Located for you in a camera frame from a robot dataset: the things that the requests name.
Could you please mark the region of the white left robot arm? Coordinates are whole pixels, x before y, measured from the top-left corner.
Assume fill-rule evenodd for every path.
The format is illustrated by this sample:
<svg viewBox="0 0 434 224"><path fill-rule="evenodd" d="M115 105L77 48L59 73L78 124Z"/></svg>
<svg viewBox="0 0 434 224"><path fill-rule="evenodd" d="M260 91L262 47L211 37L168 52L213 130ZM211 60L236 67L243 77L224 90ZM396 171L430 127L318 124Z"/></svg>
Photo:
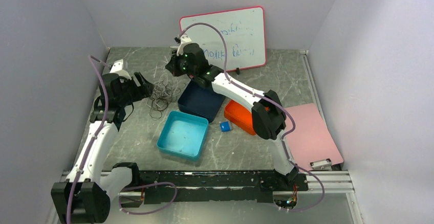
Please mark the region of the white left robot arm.
<svg viewBox="0 0 434 224"><path fill-rule="evenodd" d="M108 175L103 165L123 122L127 106L151 96L154 86L140 72L131 78L117 73L100 79L100 96L94 101L89 132L74 167L65 180L53 184L51 197L61 223L103 223L111 202L126 188L140 188L136 163L116 163Z"/></svg>

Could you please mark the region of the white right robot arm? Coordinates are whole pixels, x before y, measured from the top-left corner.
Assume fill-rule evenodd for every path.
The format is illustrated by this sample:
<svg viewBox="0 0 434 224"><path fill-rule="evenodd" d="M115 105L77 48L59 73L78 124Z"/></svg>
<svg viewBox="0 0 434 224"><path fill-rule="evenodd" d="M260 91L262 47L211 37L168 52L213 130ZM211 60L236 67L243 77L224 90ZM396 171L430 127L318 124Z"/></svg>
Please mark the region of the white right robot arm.
<svg viewBox="0 0 434 224"><path fill-rule="evenodd" d="M174 77L186 75L200 87L223 95L249 110L254 132L270 142L274 171L278 174L277 186L289 190L295 185L298 169L284 140L289 115L285 113L275 91L263 92L251 88L223 69L209 64L197 43L188 43L181 50L171 49L165 68Z"/></svg>

